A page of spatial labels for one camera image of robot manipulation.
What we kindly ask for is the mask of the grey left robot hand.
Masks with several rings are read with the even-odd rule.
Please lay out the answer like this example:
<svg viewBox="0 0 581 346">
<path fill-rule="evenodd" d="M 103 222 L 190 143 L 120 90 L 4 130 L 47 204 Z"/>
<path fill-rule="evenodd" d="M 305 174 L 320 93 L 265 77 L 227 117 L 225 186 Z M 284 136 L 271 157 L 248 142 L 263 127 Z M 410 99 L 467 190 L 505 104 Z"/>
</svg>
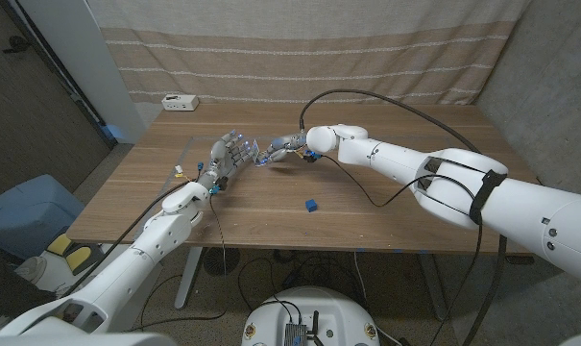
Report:
<svg viewBox="0 0 581 346">
<path fill-rule="evenodd" d="M 245 163 L 254 163 L 256 154 L 255 143 L 250 143 L 236 131 L 230 131 L 212 145 L 208 165 L 197 183 L 207 189 L 225 190 L 230 177 Z"/>
</svg>

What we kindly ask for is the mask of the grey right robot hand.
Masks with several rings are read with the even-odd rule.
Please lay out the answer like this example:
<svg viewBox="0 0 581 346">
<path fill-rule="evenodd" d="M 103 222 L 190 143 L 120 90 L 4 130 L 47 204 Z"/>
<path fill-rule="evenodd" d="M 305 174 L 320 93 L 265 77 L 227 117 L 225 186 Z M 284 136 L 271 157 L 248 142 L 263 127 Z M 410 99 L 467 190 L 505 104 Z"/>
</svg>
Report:
<svg viewBox="0 0 581 346">
<path fill-rule="evenodd" d="M 289 153 L 296 152 L 306 145 L 306 133 L 299 132 L 292 135 L 274 138 L 270 145 L 257 154 L 255 165 L 261 166 L 271 162 L 281 161 Z"/>
</svg>

